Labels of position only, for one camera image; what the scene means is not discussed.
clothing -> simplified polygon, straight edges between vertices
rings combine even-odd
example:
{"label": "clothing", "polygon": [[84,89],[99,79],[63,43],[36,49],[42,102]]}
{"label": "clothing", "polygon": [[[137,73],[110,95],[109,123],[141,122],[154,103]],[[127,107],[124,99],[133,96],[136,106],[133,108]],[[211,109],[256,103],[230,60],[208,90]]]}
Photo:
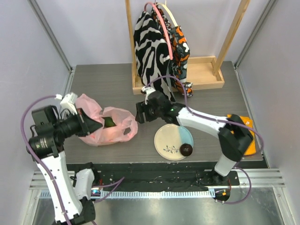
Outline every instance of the clothing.
{"label": "clothing", "polygon": [[[193,95],[192,83],[186,82],[187,80],[187,65],[188,58],[190,56],[190,49],[187,44],[187,40],[183,35],[180,26],[172,27],[169,20],[166,18],[162,9],[157,7],[162,18],[164,19],[165,26],[167,28],[171,46],[173,49],[173,60],[171,60],[169,64],[169,69],[172,75],[176,76],[185,87],[187,92],[187,96],[190,97]],[[158,29],[162,32],[163,28],[161,26],[161,22],[157,17],[156,12],[152,9],[151,11],[152,19],[158,24]],[[181,94],[184,94],[184,91],[179,84],[179,82],[172,80],[172,86],[175,87]]]}
{"label": "clothing", "polygon": [[[137,74],[142,83],[146,85],[160,76],[167,75],[170,63],[168,45],[148,12],[143,12],[137,20],[134,42]],[[169,100],[175,101],[165,78],[155,81],[151,87],[164,93]]]}

wooden rack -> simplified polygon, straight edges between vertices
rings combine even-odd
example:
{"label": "wooden rack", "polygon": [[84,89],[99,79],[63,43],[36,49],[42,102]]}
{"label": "wooden rack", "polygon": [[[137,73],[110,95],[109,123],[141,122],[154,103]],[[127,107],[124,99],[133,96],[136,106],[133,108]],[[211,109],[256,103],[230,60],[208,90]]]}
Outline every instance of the wooden rack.
{"label": "wooden rack", "polygon": [[[193,83],[193,90],[223,87],[224,78],[220,68],[249,3],[250,0],[240,1],[240,5],[229,28],[218,58],[215,56],[189,57],[187,61],[187,82]],[[130,0],[125,0],[125,4],[132,54],[132,90],[133,93],[137,95],[141,93],[143,84],[136,71],[135,44],[133,39]]]}

plate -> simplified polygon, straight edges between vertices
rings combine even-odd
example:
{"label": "plate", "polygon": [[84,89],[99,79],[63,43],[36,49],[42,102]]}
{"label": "plate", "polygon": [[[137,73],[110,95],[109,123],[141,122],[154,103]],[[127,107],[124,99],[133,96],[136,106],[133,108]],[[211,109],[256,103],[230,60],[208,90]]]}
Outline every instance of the plate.
{"label": "plate", "polygon": [[194,146],[194,141],[191,133],[183,126],[175,124],[166,124],[162,126],[154,136],[154,146],[156,151],[162,157],[178,161],[185,158],[180,153],[180,146],[182,144],[190,144]]}

pink plastic bag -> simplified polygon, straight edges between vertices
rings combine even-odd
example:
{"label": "pink plastic bag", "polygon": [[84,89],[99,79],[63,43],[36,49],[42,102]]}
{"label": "pink plastic bag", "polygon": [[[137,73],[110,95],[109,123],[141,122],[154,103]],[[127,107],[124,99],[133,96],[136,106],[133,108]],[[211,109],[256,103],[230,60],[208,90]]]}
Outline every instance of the pink plastic bag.
{"label": "pink plastic bag", "polygon": [[[135,117],[127,110],[107,107],[102,112],[101,106],[85,94],[82,94],[75,104],[77,108],[82,108],[91,119],[103,124],[103,127],[89,136],[79,137],[89,145],[99,146],[116,142],[127,142],[137,133]],[[104,128],[105,121],[102,117],[111,117],[116,126]],[[125,135],[124,132],[127,128],[130,129],[130,132]]]}

wooden base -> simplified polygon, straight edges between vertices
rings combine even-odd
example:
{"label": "wooden base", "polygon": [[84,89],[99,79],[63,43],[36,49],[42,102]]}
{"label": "wooden base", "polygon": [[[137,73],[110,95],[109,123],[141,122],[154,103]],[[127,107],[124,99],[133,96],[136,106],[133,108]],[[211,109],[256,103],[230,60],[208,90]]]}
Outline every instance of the wooden base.
{"label": "wooden base", "polygon": [[[215,56],[190,57],[187,61],[187,82],[193,83],[193,90],[222,88],[224,79],[219,69],[214,76]],[[132,64],[132,90],[133,94],[141,94],[144,86],[136,74],[136,65]]]}

